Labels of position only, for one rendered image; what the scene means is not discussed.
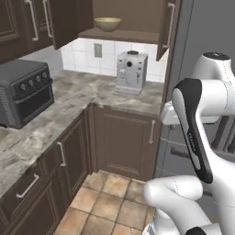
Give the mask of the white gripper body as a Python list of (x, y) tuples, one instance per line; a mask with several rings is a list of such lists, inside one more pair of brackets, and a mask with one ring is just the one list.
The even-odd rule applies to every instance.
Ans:
[(180, 121), (175, 113), (172, 102), (167, 102), (164, 104), (162, 113), (161, 113), (161, 121), (163, 125), (179, 125)]

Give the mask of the brown lower cabinet door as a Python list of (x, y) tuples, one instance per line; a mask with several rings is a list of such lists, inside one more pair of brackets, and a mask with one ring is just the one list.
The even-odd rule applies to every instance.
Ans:
[(49, 182), (1, 235), (52, 235), (59, 219), (52, 182)]
[(62, 133), (58, 141), (63, 145), (67, 163), (65, 167), (61, 167), (61, 150), (56, 143), (56, 153), (59, 157), (62, 173), (62, 185), (68, 201), (71, 202), (89, 173), (85, 113), (80, 114), (75, 119), (75, 121)]
[[(149, 143), (155, 120), (153, 144)], [(141, 181), (154, 175), (160, 121), (155, 116), (95, 108), (95, 155), (99, 170)]]

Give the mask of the brown open cabinet door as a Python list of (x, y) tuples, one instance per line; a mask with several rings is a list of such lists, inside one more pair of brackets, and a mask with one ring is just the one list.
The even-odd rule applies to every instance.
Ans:
[(55, 50), (94, 27), (93, 0), (49, 0), (49, 14)]
[(157, 49), (157, 54), (156, 54), (156, 61), (158, 62), (163, 54), (170, 48), (165, 49), (163, 45), (163, 37), (164, 37), (164, 27), (165, 27), (165, 19), (166, 19), (166, 10), (167, 10), (167, 3), (175, 3), (175, 13), (174, 13), (174, 18), (173, 18), (173, 31), (171, 35), (171, 41), (173, 40), (173, 34), (176, 30), (176, 25), (177, 25), (177, 20), (178, 20), (178, 15), (180, 11), (180, 4), (181, 0), (161, 0), (161, 6), (160, 6), (160, 27), (159, 27), (159, 38), (158, 38), (158, 49)]

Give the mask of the brown open upper cabinet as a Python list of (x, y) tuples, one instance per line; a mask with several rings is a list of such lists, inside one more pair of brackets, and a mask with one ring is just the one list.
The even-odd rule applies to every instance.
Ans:
[(113, 32), (96, 27), (79, 33), (80, 38), (110, 39), (157, 44), (160, 37), (163, 0), (93, 0), (93, 17), (119, 17)]

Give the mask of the beige bowl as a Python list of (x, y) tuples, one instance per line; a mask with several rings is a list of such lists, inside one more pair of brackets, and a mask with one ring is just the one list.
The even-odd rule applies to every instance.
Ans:
[(97, 17), (95, 19), (95, 25), (104, 32), (116, 30), (121, 22), (122, 19), (118, 17)]

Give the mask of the brown upper cabinet door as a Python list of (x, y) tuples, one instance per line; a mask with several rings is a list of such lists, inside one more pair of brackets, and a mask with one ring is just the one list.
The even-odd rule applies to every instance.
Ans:
[(52, 39), (48, 36), (42, 0), (36, 0), (36, 11), (39, 26), (39, 45), (41, 48), (49, 47), (52, 44)]
[[(24, 0), (0, 0), (0, 64), (41, 48), (32, 41), (30, 21)], [(36, 23), (39, 31), (37, 13)]]

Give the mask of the white coffee machine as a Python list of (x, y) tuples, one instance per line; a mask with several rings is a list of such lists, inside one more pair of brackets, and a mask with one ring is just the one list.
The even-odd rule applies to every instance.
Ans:
[(146, 83), (148, 55), (136, 50), (124, 51), (117, 56), (116, 92), (139, 95)]

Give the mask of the grey fridge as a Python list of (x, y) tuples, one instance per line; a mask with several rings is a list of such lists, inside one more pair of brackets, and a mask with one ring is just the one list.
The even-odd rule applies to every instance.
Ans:
[[(182, 0), (167, 62), (164, 103), (171, 100), (171, 92), (180, 80), (192, 76), (196, 61), (204, 52), (221, 52), (231, 57), (235, 74), (235, 0)], [(235, 116), (206, 124), (205, 131), (214, 152), (235, 162)], [(181, 127), (163, 125), (155, 175), (194, 173)]]

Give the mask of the dark grey toaster oven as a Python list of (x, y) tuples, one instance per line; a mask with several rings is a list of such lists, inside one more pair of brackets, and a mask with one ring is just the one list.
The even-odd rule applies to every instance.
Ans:
[(46, 62), (16, 59), (0, 65), (0, 127), (22, 129), (54, 103)]

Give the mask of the brown drawer front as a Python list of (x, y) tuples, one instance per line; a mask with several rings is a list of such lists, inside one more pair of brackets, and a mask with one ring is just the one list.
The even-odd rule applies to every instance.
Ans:
[[(39, 175), (40, 179), (30, 189), (24, 198), (16, 198), (16, 193), (22, 194), (29, 184), (34, 180), (33, 174)], [(1, 199), (0, 206), (3, 208), (4, 213), (8, 220), (12, 220), (17, 215), (23, 213), (32, 204), (36, 195), (41, 188), (45, 185), (45, 173), (42, 164), (36, 161), (23, 175), (10, 187)]]

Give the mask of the grey wall outlet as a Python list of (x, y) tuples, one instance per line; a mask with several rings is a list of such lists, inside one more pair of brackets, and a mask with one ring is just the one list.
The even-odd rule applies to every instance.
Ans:
[(102, 45), (99, 43), (94, 44), (94, 53), (96, 58), (102, 57)]

